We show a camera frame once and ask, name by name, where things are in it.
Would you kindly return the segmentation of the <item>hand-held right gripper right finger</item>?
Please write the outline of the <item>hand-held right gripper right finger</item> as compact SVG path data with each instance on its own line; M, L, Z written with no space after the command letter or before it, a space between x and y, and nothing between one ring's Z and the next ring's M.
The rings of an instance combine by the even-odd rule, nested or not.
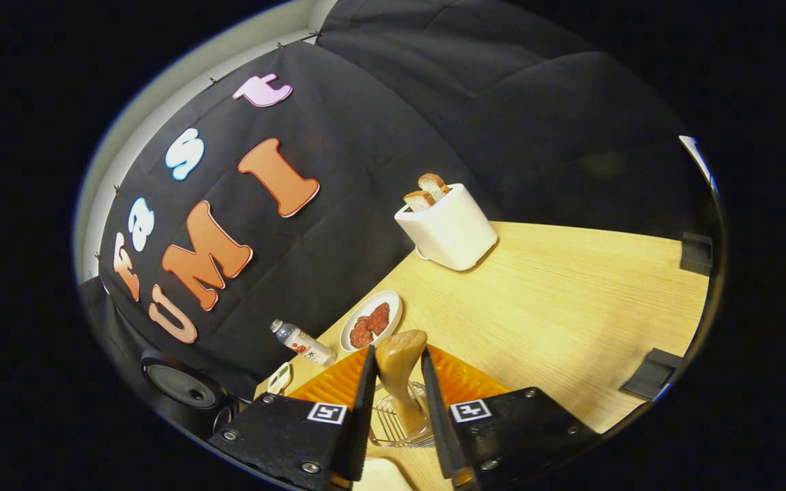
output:
M533 488L598 444L598 433L537 387L511 389L443 349L424 349L422 373L453 488Z

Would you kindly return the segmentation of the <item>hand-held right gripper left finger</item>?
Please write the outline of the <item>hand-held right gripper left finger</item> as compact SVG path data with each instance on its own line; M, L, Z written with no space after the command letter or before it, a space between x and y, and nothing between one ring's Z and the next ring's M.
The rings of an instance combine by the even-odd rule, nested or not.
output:
M349 490L362 478L375 393L375 347L338 361L305 384L330 394L263 393L209 438L225 460L287 490Z

